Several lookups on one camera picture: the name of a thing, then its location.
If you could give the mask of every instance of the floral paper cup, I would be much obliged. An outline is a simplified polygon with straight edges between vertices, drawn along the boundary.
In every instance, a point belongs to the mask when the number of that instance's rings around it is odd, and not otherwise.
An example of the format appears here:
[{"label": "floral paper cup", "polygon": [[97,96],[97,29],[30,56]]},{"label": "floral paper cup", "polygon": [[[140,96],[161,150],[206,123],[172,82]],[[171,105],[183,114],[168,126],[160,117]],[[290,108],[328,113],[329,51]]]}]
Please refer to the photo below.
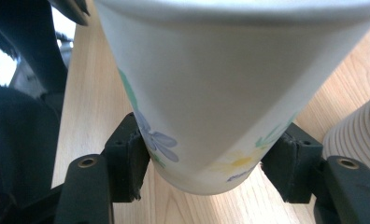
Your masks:
[{"label": "floral paper cup", "polygon": [[96,0],[159,174],[242,183],[370,27],[370,0]]}]

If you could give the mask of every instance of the ribbed white cup stack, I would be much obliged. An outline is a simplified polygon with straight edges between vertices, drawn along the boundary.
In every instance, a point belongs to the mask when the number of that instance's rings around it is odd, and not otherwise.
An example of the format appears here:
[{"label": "ribbed white cup stack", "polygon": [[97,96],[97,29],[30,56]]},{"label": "ribbed white cup stack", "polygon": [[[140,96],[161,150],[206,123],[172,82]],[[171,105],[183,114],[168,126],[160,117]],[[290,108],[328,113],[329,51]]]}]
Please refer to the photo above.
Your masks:
[{"label": "ribbed white cup stack", "polygon": [[324,137],[323,157],[350,157],[370,168],[370,101],[341,120]]}]

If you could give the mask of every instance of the wooden table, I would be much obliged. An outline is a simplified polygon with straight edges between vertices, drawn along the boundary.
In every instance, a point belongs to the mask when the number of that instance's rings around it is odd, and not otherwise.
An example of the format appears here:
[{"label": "wooden table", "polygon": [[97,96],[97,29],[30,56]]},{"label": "wooden table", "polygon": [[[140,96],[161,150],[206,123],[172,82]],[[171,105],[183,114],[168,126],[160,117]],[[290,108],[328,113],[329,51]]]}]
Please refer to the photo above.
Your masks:
[{"label": "wooden table", "polygon": [[[131,112],[93,6],[88,27],[77,28],[64,100],[53,185],[64,182],[68,164],[100,153]],[[296,119],[317,140],[370,99],[370,32],[336,69]],[[260,169],[239,187],[196,196],[167,184],[149,164],[141,201],[115,204],[116,223],[314,223],[313,203],[288,204]]]}]

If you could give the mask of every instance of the yellow flower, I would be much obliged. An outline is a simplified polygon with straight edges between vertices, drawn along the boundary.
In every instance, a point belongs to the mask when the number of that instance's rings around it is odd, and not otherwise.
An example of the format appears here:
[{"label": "yellow flower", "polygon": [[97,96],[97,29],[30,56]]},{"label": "yellow flower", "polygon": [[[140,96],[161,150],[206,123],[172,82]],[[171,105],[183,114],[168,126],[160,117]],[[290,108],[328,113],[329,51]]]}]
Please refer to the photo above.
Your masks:
[{"label": "yellow flower", "polygon": [[222,161],[217,161],[212,164],[209,170],[231,175],[237,171],[249,169],[259,161],[263,151],[254,148],[249,153],[244,153],[242,150],[237,150],[228,153]]}]

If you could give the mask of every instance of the cup rim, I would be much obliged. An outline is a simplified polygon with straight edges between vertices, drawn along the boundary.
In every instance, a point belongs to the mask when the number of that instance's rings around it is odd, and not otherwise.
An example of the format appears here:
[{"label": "cup rim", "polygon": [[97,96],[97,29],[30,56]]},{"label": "cup rim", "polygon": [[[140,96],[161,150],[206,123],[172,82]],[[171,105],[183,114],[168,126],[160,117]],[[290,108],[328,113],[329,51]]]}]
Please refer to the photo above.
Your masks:
[{"label": "cup rim", "polygon": [[97,5],[144,19],[187,23],[291,25],[370,21],[370,0],[199,1],[97,0]]}]

